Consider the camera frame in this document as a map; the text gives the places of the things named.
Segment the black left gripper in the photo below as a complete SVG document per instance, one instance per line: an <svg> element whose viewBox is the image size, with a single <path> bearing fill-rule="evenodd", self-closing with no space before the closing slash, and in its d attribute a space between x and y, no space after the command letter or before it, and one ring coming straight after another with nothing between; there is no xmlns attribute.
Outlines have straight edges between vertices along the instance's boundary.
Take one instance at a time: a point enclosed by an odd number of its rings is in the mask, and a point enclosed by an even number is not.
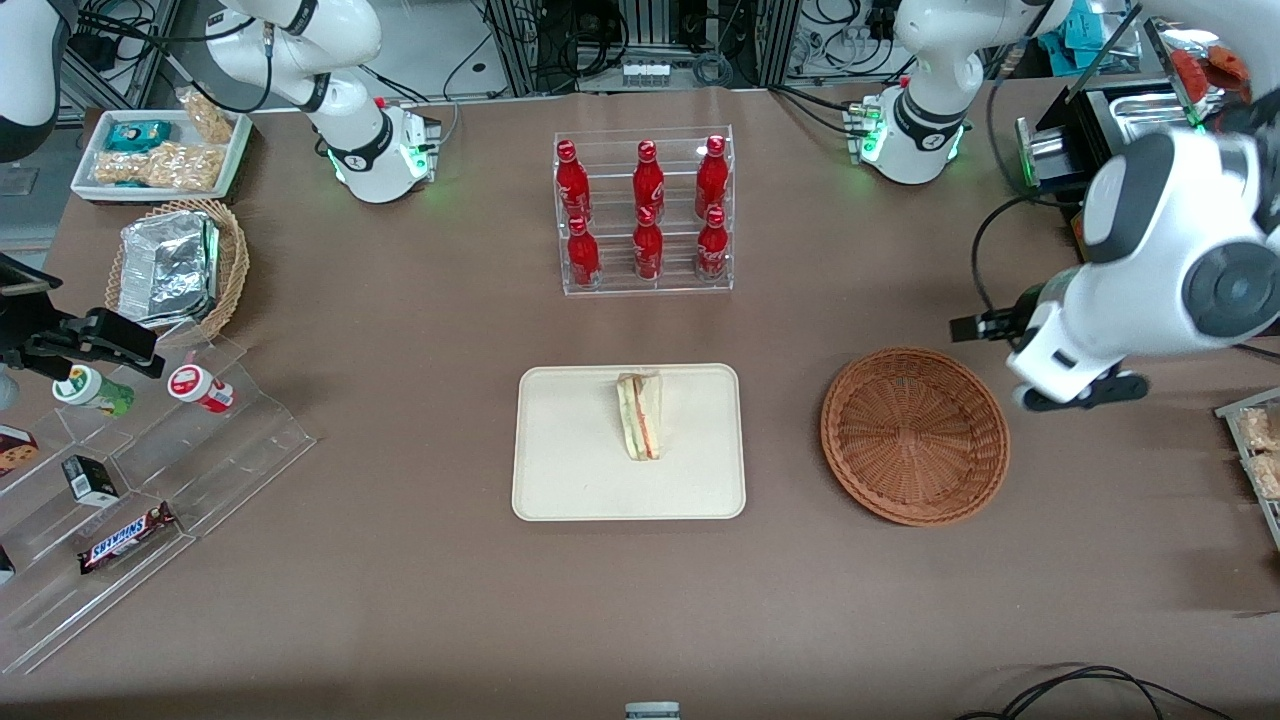
<svg viewBox="0 0 1280 720"><path fill-rule="evenodd" d="M1033 284L1023 291L1007 311L986 311L972 316L954 318L948 322L950 340L954 343L972 341L1006 341L1010 348L1020 348L1030 319L1041 300L1044 283Z"/></svg>

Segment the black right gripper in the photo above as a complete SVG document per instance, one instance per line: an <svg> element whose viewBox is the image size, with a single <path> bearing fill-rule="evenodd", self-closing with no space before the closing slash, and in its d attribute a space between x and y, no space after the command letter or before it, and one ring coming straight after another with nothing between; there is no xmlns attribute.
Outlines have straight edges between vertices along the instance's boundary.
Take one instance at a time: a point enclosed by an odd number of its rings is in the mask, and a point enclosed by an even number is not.
<svg viewBox="0 0 1280 720"><path fill-rule="evenodd" d="M90 343L100 360L127 366L159 379L166 360L155 350L157 337L141 324L108 307L93 307L84 316L58 310L49 297L61 279L10 258L1 256L1 351L12 369L41 375L69 375L73 360L87 359L82 350L88 328Z"/></svg>

